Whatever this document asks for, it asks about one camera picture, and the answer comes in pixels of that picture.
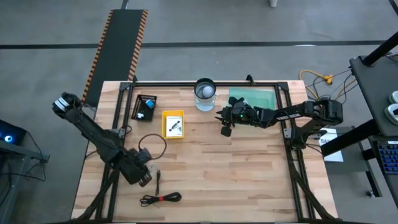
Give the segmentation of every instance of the hazard stripe tape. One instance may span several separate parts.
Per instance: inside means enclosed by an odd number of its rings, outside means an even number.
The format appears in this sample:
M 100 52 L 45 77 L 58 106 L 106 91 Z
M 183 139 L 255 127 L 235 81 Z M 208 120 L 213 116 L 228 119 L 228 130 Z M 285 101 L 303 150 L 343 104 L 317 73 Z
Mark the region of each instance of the hazard stripe tape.
M 86 87 L 85 87 L 85 90 L 83 92 L 83 96 L 81 98 L 81 102 L 82 103 L 84 103 L 86 101 L 87 92 L 88 92 L 88 89 L 90 87 L 91 80 L 93 79 L 93 74 L 94 74 L 94 71 L 95 71 L 95 67 L 97 65 L 98 57 L 100 56 L 102 45 L 104 44 L 104 38 L 105 38 L 106 32 L 108 31 L 109 22 L 111 21 L 112 14 L 113 14 L 113 10 L 111 10 L 111 12 L 109 13 L 108 20 L 106 21 L 106 24 L 105 24 L 104 32 L 102 33 L 101 40 L 99 41 L 99 44 L 98 44 L 98 47 L 97 47 L 97 51 L 96 51 L 95 57 L 94 57 L 94 62 L 91 65 L 90 74 L 88 75 L 87 82 L 86 82 Z
M 129 71 L 129 76 L 128 76 L 128 79 L 127 79 L 129 81 L 132 81 L 132 78 L 136 74 L 139 50 L 141 49 L 142 40 L 144 38 L 144 30 L 145 30 L 145 25 L 146 25 L 146 22 L 147 22 L 147 16 L 148 16 L 148 10 L 144 10 L 142 12 L 141 21 L 140 21 L 140 24 L 139 24 L 139 30 L 138 30 L 138 34 L 137 34 L 136 45 L 135 45 L 135 48 L 134 48 L 134 52 L 132 53 L 130 71 Z

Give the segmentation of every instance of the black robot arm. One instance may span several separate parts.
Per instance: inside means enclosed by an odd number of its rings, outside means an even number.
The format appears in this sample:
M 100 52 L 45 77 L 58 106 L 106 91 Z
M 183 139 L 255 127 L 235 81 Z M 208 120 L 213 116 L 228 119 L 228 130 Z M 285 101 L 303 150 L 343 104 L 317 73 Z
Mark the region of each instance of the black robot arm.
M 304 101 L 299 105 L 288 106 L 278 110 L 251 107 L 244 98 L 231 97 L 228 100 L 231 106 L 226 106 L 222 111 L 220 120 L 224 127 L 221 134 L 229 137 L 231 126 L 235 123 L 248 124 L 261 128 L 268 128 L 278 121 L 299 118 L 302 116 L 312 118 L 302 127 L 291 129 L 289 146 L 305 148 L 308 137 L 326 125 L 336 125 L 343 122 L 343 106 L 335 100 Z
M 126 150 L 117 133 L 102 129 L 81 110 L 81 101 L 76 95 L 62 93 L 52 109 L 56 115 L 75 125 L 96 146 L 102 161 L 120 170 L 129 184 L 138 182 L 143 187 L 152 179 L 146 166 L 146 162 L 152 159 L 149 152 L 146 149 L 139 152 Z

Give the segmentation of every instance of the concrete floor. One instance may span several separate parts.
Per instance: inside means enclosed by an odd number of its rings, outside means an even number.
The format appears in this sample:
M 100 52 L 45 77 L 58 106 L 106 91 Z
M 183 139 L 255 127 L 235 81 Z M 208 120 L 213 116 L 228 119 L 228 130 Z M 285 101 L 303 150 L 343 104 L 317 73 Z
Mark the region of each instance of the concrete floor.
M 90 44 L 100 39 L 110 9 L 122 0 L 0 2 L 0 44 Z M 148 9 L 144 42 L 383 40 L 398 30 L 387 0 L 130 0 L 129 9 Z M 295 80 L 299 71 L 346 70 L 348 60 L 377 46 L 231 47 L 142 49 L 140 80 Z M 0 50 L 0 119 L 29 130 L 46 154 L 47 181 L 29 181 L 20 193 L 14 223 L 68 220 L 87 141 L 56 117 L 52 102 L 63 91 L 80 96 L 95 49 Z M 333 86 L 318 85 L 320 94 Z M 306 84 L 314 77 L 307 75 Z M 371 118 L 359 88 L 348 94 L 342 126 Z M 367 198 L 365 174 L 329 175 L 339 217 L 347 221 L 396 223 L 391 195 L 373 162 L 383 198 Z

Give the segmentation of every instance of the wooden table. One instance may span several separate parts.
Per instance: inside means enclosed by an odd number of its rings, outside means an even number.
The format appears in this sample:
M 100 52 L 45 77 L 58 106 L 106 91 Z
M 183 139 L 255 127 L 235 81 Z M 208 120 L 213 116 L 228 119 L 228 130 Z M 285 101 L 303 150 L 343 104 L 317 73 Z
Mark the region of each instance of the wooden table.
M 104 82 L 95 121 L 110 129 L 120 82 Z M 302 81 L 288 81 L 292 104 L 307 100 Z M 266 87 L 248 87 L 268 89 Z M 162 112 L 184 110 L 185 137 L 167 140 L 164 156 L 154 163 L 162 172 L 160 195 L 180 192 L 177 203 L 158 202 L 141 207 L 143 195 L 155 194 L 155 181 L 142 188 L 129 185 L 121 176 L 116 199 L 116 222 L 292 222 L 296 221 L 289 170 L 280 124 L 267 129 L 237 125 L 230 138 L 220 134 L 221 122 L 214 119 L 228 100 L 228 88 L 217 87 L 215 108 L 207 113 L 195 107 L 190 87 L 135 87 L 137 94 L 156 95 L 157 105 L 151 123 L 130 119 L 132 132 L 125 147 L 137 148 L 141 137 L 161 133 Z M 122 104 L 119 125 L 122 123 Z M 299 126 L 307 118 L 297 119 Z M 142 146 L 158 156 L 164 147 L 156 137 L 144 140 Z M 89 144 L 87 153 L 95 150 Z M 337 216 L 322 156 L 313 149 L 303 151 L 310 188 L 320 203 Z M 93 154 L 84 163 L 72 217 L 78 217 L 94 199 L 101 185 L 104 163 Z M 300 193 L 303 210 L 305 200 Z M 104 215 L 108 211 L 105 201 Z

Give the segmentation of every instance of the green towel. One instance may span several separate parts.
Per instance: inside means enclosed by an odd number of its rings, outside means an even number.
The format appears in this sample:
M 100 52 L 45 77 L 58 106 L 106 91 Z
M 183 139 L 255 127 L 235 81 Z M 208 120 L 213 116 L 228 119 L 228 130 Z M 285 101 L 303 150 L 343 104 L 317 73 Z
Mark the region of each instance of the green towel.
M 229 88 L 229 97 L 243 97 L 250 106 L 264 109 L 275 109 L 275 92 L 272 90 L 256 90 L 253 88 Z

